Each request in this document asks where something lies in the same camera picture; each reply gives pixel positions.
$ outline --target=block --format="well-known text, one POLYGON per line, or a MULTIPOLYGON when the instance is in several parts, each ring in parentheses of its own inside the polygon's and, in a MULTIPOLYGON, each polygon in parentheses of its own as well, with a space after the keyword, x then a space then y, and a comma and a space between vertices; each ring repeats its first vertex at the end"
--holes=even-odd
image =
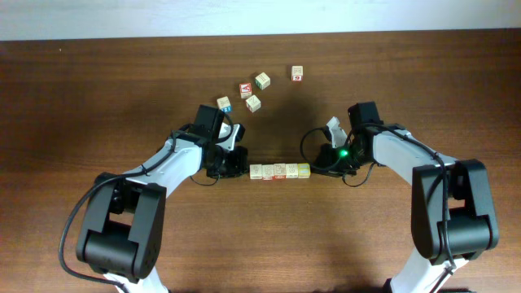
POLYGON ((228 97, 222 97, 217 99, 217 106, 219 109, 221 109, 224 113, 231 112, 231 104, 228 97))
POLYGON ((291 66, 291 80, 302 81, 304 76, 304 67, 302 66, 291 66))
POLYGON ((274 177, 275 179, 286 178, 286 164, 274 164, 274 177))
POLYGON ((241 94, 241 98, 250 98, 252 96, 252 84, 240 84, 239 93, 241 94))
POLYGON ((274 179, 274 166, 273 165, 262 165, 262 180, 273 180, 274 179))
POLYGON ((261 101, 257 96, 253 95, 246 100, 246 107, 253 113, 261 109, 261 101))
POLYGON ((298 178, 299 166, 298 164, 286 164, 286 179, 298 178))
POLYGON ((255 84, 259 87, 259 89, 263 90, 269 86, 269 77, 266 73, 261 73, 257 77, 255 77, 255 84))
POLYGON ((250 179, 262 179, 262 165, 250 165, 250 179))
POLYGON ((309 178, 311 175, 311 168, 308 163, 299 164, 299 178, 309 178))

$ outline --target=wooden table surface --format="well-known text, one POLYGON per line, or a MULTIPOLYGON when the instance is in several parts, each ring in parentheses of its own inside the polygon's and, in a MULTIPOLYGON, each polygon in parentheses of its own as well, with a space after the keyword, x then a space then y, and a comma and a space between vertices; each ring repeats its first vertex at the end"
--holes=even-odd
MULTIPOLYGON (((519 291, 521 30, 488 30, 0 43, 0 292, 116 292, 59 267, 67 215, 99 173, 140 165, 224 95, 251 163, 302 162, 308 129, 332 116, 348 128, 348 107, 365 101, 437 151, 483 161, 501 240, 446 286, 519 291), (291 65, 304 65, 301 84, 291 65), (238 84, 259 72, 271 85, 254 89, 251 114, 238 84)), ((367 291, 409 257, 410 195, 388 168, 357 189, 318 175, 184 181, 157 268, 173 291, 367 291)), ((66 259, 90 273, 74 252, 81 218, 66 259)))

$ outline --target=small cube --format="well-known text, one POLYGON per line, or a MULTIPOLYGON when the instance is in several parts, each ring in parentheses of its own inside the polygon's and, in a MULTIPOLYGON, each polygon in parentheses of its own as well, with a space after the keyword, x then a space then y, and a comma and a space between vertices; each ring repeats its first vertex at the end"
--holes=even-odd
POLYGON ((274 177, 275 179, 286 178, 286 164, 274 164, 274 177))
POLYGON ((252 96, 252 84, 240 84, 239 92, 241 93, 241 98, 250 98, 252 96))
POLYGON ((221 109, 224 113, 231 112, 231 104, 228 97, 218 98, 217 106, 219 106, 219 109, 221 109))
POLYGON ((270 84, 269 77, 266 75, 266 73, 263 72, 255 77, 255 84, 259 87, 259 89, 263 90, 270 84))
POLYGON ((304 67, 302 67, 302 66, 292 66, 291 67, 291 80, 292 81, 302 81, 303 76, 304 76, 304 67))
POLYGON ((298 178, 299 167, 297 164, 286 164, 286 179, 298 178))
POLYGON ((309 178, 311 169, 308 163, 299 164, 299 178, 309 178))
POLYGON ((262 180, 273 180, 274 179, 274 166, 273 165, 262 165, 262 180))
POLYGON ((253 113, 261 109, 261 101, 257 96, 253 95, 246 100, 246 107, 253 113))
POLYGON ((262 179, 262 165, 250 165, 250 179, 262 179))

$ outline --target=white background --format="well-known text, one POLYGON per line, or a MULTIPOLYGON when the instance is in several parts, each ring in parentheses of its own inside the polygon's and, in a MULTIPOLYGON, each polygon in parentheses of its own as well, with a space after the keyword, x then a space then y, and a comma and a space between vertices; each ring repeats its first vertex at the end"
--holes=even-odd
POLYGON ((0 0, 0 40, 521 27, 521 0, 0 0))

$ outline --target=cube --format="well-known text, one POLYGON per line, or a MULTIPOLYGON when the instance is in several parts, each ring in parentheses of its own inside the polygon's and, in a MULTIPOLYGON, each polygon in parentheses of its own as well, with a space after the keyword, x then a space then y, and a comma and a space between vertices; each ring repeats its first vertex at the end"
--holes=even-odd
POLYGON ((270 81, 269 77, 266 73, 261 73, 257 77, 255 77, 255 84, 259 87, 259 89, 263 90, 268 87, 270 81))
POLYGON ((274 177, 275 179, 286 178, 286 164, 274 164, 274 177))
POLYGON ((262 165, 250 165, 250 179, 262 179, 262 165))
POLYGON ((302 67, 302 66, 292 66, 291 67, 291 80, 292 81, 302 81, 303 76, 304 76, 304 67, 302 67))
POLYGON ((231 112, 231 104, 228 97, 222 97, 217 99, 217 106, 219 109, 221 109, 224 113, 231 112))
POLYGON ((239 93, 241 94, 241 98, 250 98, 252 96, 252 84, 240 84, 239 93))
POLYGON ((246 100, 246 107, 253 113, 261 109, 261 101, 257 96, 253 95, 246 100))
POLYGON ((299 164, 299 178, 309 178, 311 175, 311 168, 308 163, 299 164))
POLYGON ((262 180, 273 180, 274 179, 274 166, 273 165, 262 165, 262 180))
POLYGON ((286 164, 286 179, 298 178, 299 166, 298 164, 286 164))

